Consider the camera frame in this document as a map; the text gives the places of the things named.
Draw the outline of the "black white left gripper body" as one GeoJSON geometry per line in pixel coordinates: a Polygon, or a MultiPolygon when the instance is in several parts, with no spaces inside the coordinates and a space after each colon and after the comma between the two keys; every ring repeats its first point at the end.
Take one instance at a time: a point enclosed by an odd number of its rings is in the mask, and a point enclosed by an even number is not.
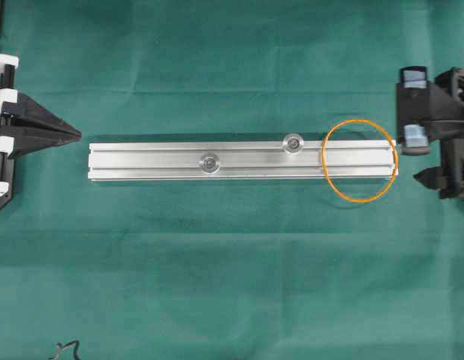
{"type": "Polygon", "coordinates": [[[18,100],[18,91],[14,88],[18,67],[18,57],[0,53],[0,211],[13,199],[15,161],[9,156],[14,149],[14,138],[5,134],[11,118],[2,110],[5,102],[15,104],[18,100]]]}

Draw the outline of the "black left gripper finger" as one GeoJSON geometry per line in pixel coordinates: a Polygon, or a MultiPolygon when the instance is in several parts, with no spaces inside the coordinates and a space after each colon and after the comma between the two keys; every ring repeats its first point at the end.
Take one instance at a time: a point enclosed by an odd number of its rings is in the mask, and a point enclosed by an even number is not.
{"type": "Polygon", "coordinates": [[[38,128],[64,134],[80,134],[63,119],[52,114],[28,95],[18,93],[17,101],[4,101],[2,115],[11,119],[13,126],[38,128]]]}
{"type": "Polygon", "coordinates": [[[4,137],[11,137],[14,141],[12,151],[8,155],[10,158],[18,158],[51,147],[64,146],[81,139],[79,131],[66,133],[36,127],[4,126],[0,134],[4,137]]]}

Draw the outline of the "black lattice right gripper body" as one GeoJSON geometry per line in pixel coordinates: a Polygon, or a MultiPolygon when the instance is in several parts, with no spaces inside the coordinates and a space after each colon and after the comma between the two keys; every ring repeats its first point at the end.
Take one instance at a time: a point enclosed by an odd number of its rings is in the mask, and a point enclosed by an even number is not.
{"type": "Polygon", "coordinates": [[[439,142],[440,164],[414,179],[441,200],[464,202],[464,67],[452,67],[428,86],[429,109],[421,121],[428,140],[439,142]]]}

